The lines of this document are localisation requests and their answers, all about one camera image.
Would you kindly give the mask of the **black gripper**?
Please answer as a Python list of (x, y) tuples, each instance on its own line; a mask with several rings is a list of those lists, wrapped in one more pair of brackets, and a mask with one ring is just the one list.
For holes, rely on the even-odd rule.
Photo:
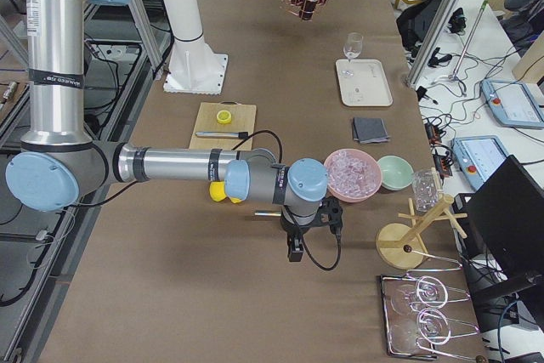
[(340, 237), (343, 229), (343, 209), (339, 200), (328, 196), (321, 200), (315, 214), (302, 216), (295, 213), (292, 207), (284, 206), (281, 210), (280, 225), (286, 232), (290, 262), (300, 262), (303, 257), (303, 235), (311, 228), (328, 226), (330, 232)]

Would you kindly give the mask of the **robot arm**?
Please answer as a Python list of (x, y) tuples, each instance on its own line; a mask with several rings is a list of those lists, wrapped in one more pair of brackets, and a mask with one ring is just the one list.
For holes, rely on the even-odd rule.
[(26, 0), (31, 125), (5, 171), (11, 193), (27, 207), (52, 212), (109, 184), (206, 180), (223, 183), (229, 198), (281, 206), (292, 262), (309, 253), (309, 229), (328, 226), (340, 236), (342, 209), (327, 195), (326, 168), (314, 159), (286, 166), (265, 149), (152, 149), (95, 140), (85, 131), (85, 4), (130, 1)]

